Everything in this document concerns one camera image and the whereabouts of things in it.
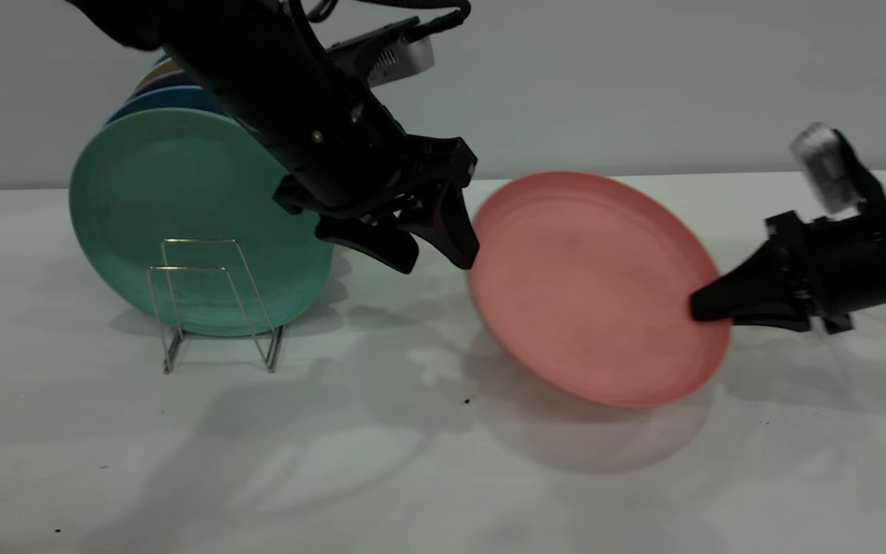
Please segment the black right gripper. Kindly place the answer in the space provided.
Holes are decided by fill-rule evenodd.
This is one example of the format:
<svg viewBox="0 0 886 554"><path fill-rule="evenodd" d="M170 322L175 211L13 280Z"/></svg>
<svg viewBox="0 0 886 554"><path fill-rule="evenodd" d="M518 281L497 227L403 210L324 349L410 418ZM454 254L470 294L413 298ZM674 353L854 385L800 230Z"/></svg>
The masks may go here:
<svg viewBox="0 0 886 554"><path fill-rule="evenodd" d="M691 295L693 320L808 332L812 316L834 335L852 330L852 313L886 304L886 212L811 223L785 212L765 225L770 245ZM781 304L772 248L803 311Z"/></svg>

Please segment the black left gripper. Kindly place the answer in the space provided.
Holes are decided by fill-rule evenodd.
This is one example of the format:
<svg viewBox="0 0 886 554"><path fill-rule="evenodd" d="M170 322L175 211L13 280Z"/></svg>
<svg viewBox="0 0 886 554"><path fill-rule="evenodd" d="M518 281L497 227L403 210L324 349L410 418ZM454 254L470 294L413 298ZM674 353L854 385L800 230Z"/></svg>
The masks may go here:
<svg viewBox="0 0 886 554"><path fill-rule="evenodd" d="M316 225L320 241L409 274L419 255L412 234L457 268L474 265L481 246L461 187L478 157L463 138L408 134L367 85L349 85L344 98L305 94L292 106L268 105L258 140L286 171L275 203L292 215L333 218ZM419 199L401 212L401 230L358 220L409 196Z"/></svg>

